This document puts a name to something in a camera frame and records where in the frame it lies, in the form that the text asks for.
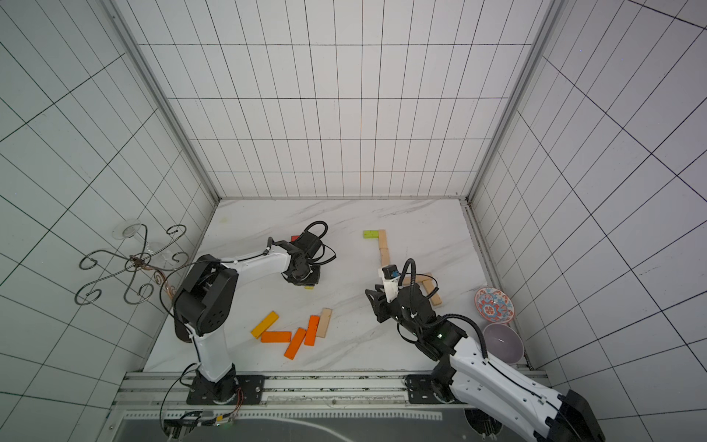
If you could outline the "natural block diagonal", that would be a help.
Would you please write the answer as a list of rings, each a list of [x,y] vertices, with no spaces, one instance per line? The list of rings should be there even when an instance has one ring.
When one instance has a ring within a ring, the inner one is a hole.
[[[379,248],[381,250],[388,250],[388,237],[384,229],[379,230]]]
[[[429,299],[430,303],[432,304],[433,307],[440,306],[442,304],[442,299],[440,294],[438,293],[439,287],[438,284],[436,283],[436,280],[434,279],[425,279],[423,280],[423,288],[427,292],[427,298]]]

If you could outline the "natural block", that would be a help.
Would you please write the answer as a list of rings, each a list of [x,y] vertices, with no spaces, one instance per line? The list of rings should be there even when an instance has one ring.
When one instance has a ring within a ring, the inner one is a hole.
[[[331,323],[331,316],[333,316],[332,309],[325,308],[321,311],[320,322],[319,322],[318,329],[316,332],[316,337],[318,337],[318,338],[325,338],[326,337],[327,331],[328,331],[330,323]]]
[[[429,274],[416,274],[416,276],[414,276],[414,280],[417,283],[422,284],[425,281],[434,281],[434,278],[433,276],[429,276]]]
[[[390,252],[387,248],[381,248],[380,250],[381,266],[386,267],[390,265]]]

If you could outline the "long orange block bottom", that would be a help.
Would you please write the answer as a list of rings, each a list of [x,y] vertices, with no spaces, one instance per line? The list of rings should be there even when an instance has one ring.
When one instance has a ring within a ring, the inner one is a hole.
[[[294,337],[292,338],[287,350],[285,350],[284,356],[290,360],[294,360],[298,350],[304,344],[305,338],[307,336],[307,330],[303,328],[298,328]]]

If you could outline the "orange block horizontal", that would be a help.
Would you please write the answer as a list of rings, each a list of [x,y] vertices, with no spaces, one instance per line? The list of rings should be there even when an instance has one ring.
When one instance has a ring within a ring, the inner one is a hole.
[[[289,344],[291,340],[290,331],[265,331],[261,335],[261,342],[265,344]]]

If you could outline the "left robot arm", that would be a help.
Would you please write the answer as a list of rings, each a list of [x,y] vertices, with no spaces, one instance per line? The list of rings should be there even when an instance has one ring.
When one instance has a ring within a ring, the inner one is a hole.
[[[265,250],[250,257],[217,259],[204,254],[185,267],[189,273],[172,297],[169,311],[181,337],[193,343],[197,364],[189,386],[189,405],[255,404],[255,385],[239,378],[226,347],[225,324],[235,296],[246,285],[279,274],[296,287],[314,287],[320,268],[336,259],[326,258],[322,239],[329,226],[318,220],[293,241],[268,239]]]

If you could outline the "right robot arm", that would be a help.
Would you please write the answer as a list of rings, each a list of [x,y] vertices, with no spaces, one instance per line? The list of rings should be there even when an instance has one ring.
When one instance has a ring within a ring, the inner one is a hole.
[[[588,401],[537,383],[489,352],[479,325],[456,313],[438,315],[416,281],[416,263],[379,269],[366,290],[377,321],[394,320],[401,338],[436,362],[429,375],[440,403],[467,403],[526,441],[603,441]]]

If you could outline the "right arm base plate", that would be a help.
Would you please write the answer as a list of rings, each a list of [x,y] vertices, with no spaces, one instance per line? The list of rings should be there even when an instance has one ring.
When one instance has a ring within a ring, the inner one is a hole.
[[[410,404],[447,404],[455,401],[449,387],[431,375],[408,375],[404,386]]]

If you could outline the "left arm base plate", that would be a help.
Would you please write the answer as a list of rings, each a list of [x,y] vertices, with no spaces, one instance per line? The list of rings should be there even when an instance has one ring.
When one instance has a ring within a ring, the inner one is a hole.
[[[198,373],[186,400],[189,405],[257,405],[263,397],[265,376],[226,376],[208,381]]]

